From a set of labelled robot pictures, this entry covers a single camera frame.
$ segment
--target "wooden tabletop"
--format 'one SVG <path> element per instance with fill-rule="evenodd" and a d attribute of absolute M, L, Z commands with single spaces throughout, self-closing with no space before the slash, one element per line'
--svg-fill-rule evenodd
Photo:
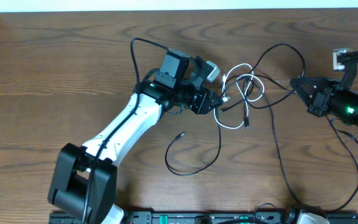
<path fill-rule="evenodd" d="M 129 42 L 139 36 L 211 60 L 227 72 L 256 63 L 277 43 L 305 57 L 306 75 L 341 78 L 332 51 L 358 50 L 358 9 L 59 12 L 0 14 L 0 223 L 46 223 L 57 209 L 47 193 L 60 149 L 81 145 L 104 129 L 129 101 L 135 84 Z M 164 51 L 136 44 L 142 75 L 159 67 Z M 262 60 L 259 74 L 288 86 L 301 73 L 286 47 Z M 215 82 L 218 90 L 221 80 Z M 270 101 L 285 92 L 265 82 Z M 358 91 L 358 76 L 353 89 Z M 240 98 L 234 88 L 229 95 Z M 347 151 L 324 118 L 306 112 L 294 96 L 273 107 L 288 181 L 305 203 L 332 209 L 357 185 Z M 220 115 L 235 125 L 242 106 Z M 347 128 L 357 135 L 356 128 Z M 292 205 L 273 141 L 269 110 L 250 110 L 250 129 L 222 129 L 222 151 L 213 166 L 191 177 L 171 174 L 169 155 L 183 171 L 208 163 L 218 149 L 213 114 L 166 114 L 129 152 L 119 168 L 117 204 L 155 211 L 244 211 L 265 202 Z M 358 161 L 358 146 L 343 137 Z M 358 193 L 346 207 L 358 211 Z"/>

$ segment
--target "cable connector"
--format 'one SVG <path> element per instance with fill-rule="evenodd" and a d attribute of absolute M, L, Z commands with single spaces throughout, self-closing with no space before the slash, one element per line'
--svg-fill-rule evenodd
<path fill-rule="evenodd" d="M 180 138 L 182 138 L 186 133 L 182 132 L 180 134 L 178 134 L 178 136 L 175 138 L 176 140 L 179 140 Z"/>
<path fill-rule="evenodd" d="M 224 103 L 224 102 L 227 102 L 227 101 L 230 100 L 230 96 L 224 97 L 224 98 L 222 98 L 222 100 L 223 100 L 223 103 Z"/>
<path fill-rule="evenodd" d="M 246 118 L 244 118 L 244 127 L 246 127 L 246 129 L 249 129 L 249 118 L 246 116 Z"/>

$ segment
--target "white backdrop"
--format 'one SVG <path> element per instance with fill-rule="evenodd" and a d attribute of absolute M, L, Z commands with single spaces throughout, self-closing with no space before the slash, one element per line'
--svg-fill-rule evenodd
<path fill-rule="evenodd" d="M 357 0 L 0 0 L 0 12 L 358 7 Z"/>

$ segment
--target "wood grain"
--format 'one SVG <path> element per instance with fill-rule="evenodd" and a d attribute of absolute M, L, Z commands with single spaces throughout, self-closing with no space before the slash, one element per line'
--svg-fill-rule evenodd
<path fill-rule="evenodd" d="M 96 135 L 131 95 L 133 36 L 200 55 L 224 71 L 242 62 L 254 64 L 264 50 L 286 42 L 304 55 L 307 75 L 340 77 L 332 72 L 332 50 L 358 50 L 358 9 L 0 14 L 0 223 L 47 222 L 56 209 L 47 203 L 47 192 L 59 150 Z M 164 55 L 145 44 L 136 44 L 135 52 L 142 74 L 159 67 Z M 296 54 L 281 47 L 263 59 L 257 72 L 288 86 L 301 65 Z M 270 101 L 285 94 L 270 83 L 266 87 Z M 234 89 L 230 95 L 240 97 Z M 299 198 L 326 209 L 343 204 L 357 174 L 326 120 L 307 114 L 295 97 L 273 111 L 285 170 Z M 239 106 L 221 119 L 235 125 L 242 116 Z M 292 204 L 269 111 L 250 110 L 250 123 L 249 130 L 222 130 L 221 155 L 208 170 L 176 177 L 163 161 L 170 141 L 186 132 L 169 160 L 190 171 L 214 157 L 218 131 L 211 114 L 166 114 L 120 166 L 117 204 L 156 211 Z M 358 161 L 357 145 L 344 139 Z M 358 194 L 347 209 L 358 211 Z"/>

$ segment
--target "wooden table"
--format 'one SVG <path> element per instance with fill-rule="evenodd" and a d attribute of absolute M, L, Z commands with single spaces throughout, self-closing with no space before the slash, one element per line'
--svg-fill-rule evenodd
<path fill-rule="evenodd" d="M 226 72 L 239 63 L 254 64 L 267 48 L 286 42 L 305 57 L 308 76 L 340 78 L 342 73 L 333 72 L 332 51 L 358 50 L 358 9 L 0 14 L 0 223 L 47 222 L 56 209 L 48 204 L 47 192 L 60 149 L 95 136 L 129 100 L 135 84 L 129 52 L 133 36 L 200 55 Z M 146 44 L 136 44 L 135 52 L 143 75 L 159 67 L 164 56 Z M 285 47 L 271 51 L 257 69 L 285 86 L 300 72 L 300 60 Z M 265 85 L 270 101 L 285 94 Z M 358 76 L 353 89 L 358 91 Z M 240 97 L 234 88 L 229 94 Z M 296 194 L 325 209 L 342 205 L 356 187 L 357 173 L 327 121 L 308 114 L 294 96 L 273 112 Z M 221 120 L 235 125 L 242 117 L 238 106 Z M 190 171 L 215 156 L 218 131 L 212 114 L 166 114 L 120 166 L 117 204 L 156 211 L 244 211 L 264 202 L 282 208 L 293 204 L 269 111 L 250 110 L 250 123 L 249 130 L 222 130 L 221 155 L 208 170 L 177 177 L 163 159 L 173 138 L 186 132 L 169 158 L 175 167 Z M 356 128 L 336 125 L 357 134 Z M 344 140 L 358 161 L 358 147 Z M 347 209 L 358 211 L 358 194 Z"/>

